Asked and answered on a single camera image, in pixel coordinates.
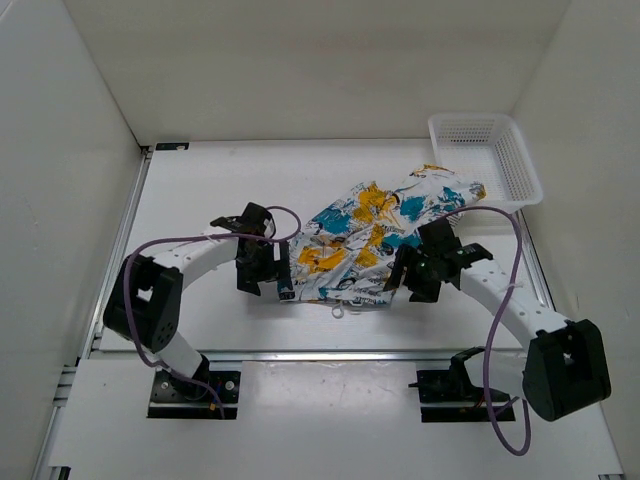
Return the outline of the patterned white shorts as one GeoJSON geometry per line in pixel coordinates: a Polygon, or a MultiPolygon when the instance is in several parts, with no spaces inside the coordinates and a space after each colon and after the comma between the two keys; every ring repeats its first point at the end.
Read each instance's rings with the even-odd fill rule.
{"type": "Polygon", "coordinates": [[[278,284],[279,300],[386,306],[398,248],[418,246],[420,226],[485,197],[481,181],[428,164],[387,187],[361,182],[289,241],[291,285],[278,284]]]}

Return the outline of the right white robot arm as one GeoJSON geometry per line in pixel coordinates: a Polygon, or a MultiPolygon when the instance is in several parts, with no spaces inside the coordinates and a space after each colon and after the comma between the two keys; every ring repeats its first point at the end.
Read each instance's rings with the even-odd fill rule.
{"type": "Polygon", "coordinates": [[[479,400],[489,379],[491,392],[519,397],[539,417],[555,421],[610,397],[604,343],[593,322],[572,321],[543,306],[510,281],[487,249],[462,244],[447,221],[418,232],[418,245],[397,249],[385,290],[404,286],[411,301],[435,303],[442,285],[451,284],[498,315],[524,351],[516,357],[473,347],[455,354],[447,370],[418,380],[428,400],[479,400]]]}

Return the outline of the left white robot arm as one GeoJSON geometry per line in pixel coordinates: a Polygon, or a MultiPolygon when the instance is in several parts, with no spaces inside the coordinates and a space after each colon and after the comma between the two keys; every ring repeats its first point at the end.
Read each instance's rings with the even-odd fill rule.
{"type": "Polygon", "coordinates": [[[179,332],[184,291],[227,263],[239,291],[258,296],[263,283],[291,288],[289,243],[279,236],[276,207],[250,202],[235,216],[221,216],[195,236],[147,241],[123,261],[103,313],[104,326],[130,341],[141,361],[169,376],[186,399],[219,403],[210,362],[179,332]]]}

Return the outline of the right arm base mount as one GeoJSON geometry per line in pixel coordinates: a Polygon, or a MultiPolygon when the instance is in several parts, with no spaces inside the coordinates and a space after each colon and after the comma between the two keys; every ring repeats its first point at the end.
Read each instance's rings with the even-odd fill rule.
{"type": "Polygon", "coordinates": [[[489,422],[483,389],[455,386],[447,370],[418,370],[408,387],[418,392],[422,423],[489,422]]]}

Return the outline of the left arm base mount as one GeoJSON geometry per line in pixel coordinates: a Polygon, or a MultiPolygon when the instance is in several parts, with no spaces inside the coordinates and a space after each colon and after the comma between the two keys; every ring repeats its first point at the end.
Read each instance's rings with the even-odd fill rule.
{"type": "Polygon", "coordinates": [[[239,370],[209,371],[204,388],[157,369],[150,389],[147,417],[163,420],[236,420],[241,386],[239,370]]]}

